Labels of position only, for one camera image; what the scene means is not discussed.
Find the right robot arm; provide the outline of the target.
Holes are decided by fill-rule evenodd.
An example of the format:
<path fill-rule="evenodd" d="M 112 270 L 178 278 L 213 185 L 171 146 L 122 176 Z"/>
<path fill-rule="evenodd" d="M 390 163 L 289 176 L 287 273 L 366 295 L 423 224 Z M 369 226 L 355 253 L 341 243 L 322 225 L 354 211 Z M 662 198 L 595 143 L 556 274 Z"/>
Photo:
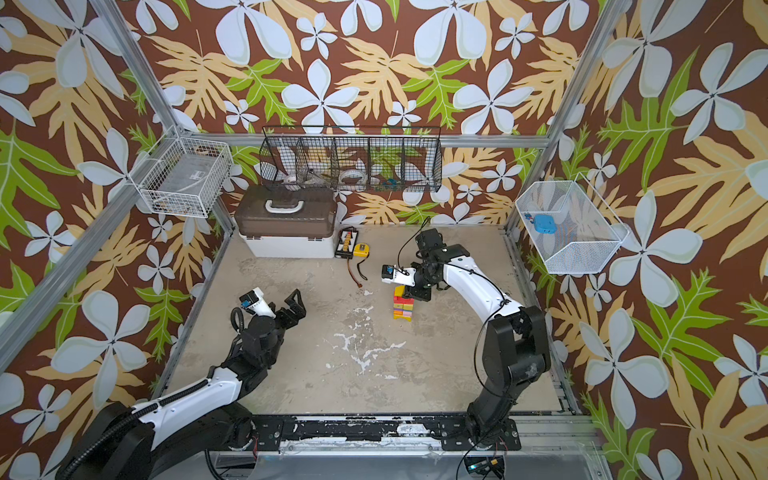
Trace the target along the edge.
<path fill-rule="evenodd" d="M 511 408 L 551 367 L 545 315 L 505 293 L 466 248 L 446 244 L 437 230 L 422 231 L 415 241 L 418 260 L 411 264 L 405 295 L 427 302 L 434 289 L 453 289 L 482 321 L 473 361 L 482 363 L 485 377 L 467 407 L 464 436 L 477 446 L 506 440 Z"/>

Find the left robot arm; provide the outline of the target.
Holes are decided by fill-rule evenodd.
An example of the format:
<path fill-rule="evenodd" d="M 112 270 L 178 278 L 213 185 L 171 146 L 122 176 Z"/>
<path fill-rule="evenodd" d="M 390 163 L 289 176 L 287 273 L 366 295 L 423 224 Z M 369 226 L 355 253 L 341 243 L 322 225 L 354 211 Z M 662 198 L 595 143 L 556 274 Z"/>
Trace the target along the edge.
<path fill-rule="evenodd" d="M 65 455 L 56 478 L 149 479 L 236 439 L 251 421 L 240 400 L 267 378 L 286 331 L 306 315 L 299 290 L 282 308 L 266 302 L 258 289 L 241 296 L 230 313 L 236 337 L 221 364 L 155 400 L 102 410 Z"/>

